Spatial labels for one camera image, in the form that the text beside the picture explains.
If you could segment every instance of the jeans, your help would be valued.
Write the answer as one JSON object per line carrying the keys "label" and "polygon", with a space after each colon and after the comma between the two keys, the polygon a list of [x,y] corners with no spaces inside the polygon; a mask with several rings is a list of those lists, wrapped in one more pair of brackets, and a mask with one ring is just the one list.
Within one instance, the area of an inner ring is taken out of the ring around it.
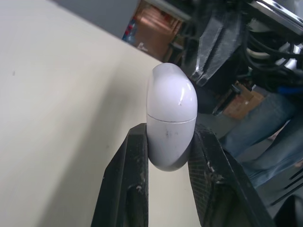
{"label": "jeans", "polygon": [[237,159],[248,147],[273,135],[288,120],[290,122],[261,156],[241,163],[254,187],[303,159],[303,114],[300,105],[282,95],[269,94],[220,139],[222,147]]}

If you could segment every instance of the white table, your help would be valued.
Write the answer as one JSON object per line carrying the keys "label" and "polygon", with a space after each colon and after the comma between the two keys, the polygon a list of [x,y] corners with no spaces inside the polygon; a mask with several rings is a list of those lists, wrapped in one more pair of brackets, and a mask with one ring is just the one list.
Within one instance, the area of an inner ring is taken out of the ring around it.
{"label": "white table", "polygon": [[[1,1],[0,30],[0,226],[90,226],[160,62],[50,1]],[[150,227],[199,226],[187,166],[149,189]]]}

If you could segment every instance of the wall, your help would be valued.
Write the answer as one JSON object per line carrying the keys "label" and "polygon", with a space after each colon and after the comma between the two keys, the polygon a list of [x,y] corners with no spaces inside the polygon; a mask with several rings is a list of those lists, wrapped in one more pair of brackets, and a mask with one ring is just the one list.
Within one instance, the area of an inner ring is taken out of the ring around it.
{"label": "wall", "polygon": [[54,0],[78,16],[122,38],[139,0]]}

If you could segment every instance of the blue jeans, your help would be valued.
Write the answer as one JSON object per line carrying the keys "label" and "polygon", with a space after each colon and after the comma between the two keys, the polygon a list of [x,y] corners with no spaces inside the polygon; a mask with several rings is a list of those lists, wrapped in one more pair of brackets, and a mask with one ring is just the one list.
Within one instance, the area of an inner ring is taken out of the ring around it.
{"label": "blue jeans", "polygon": [[289,119],[272,145],[258,158],[241,163],[254,187],[303,159],[302,108],[279,94],[269,94],[262,103],[220,139],[234,158],[248,147],[268,138]]}

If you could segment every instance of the cardboard box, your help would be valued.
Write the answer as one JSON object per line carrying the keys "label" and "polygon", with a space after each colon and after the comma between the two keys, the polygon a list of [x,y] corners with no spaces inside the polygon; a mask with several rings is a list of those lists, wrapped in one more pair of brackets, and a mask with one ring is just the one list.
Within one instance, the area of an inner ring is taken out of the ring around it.
{"label": "cardboard box", "polygon": [[243,119],[249,111],[259,105],[264,97],[255,91],[249,91],[243,85],[237,85],[241,89],[241,94],[225,108],[224,114],[235,119]]}

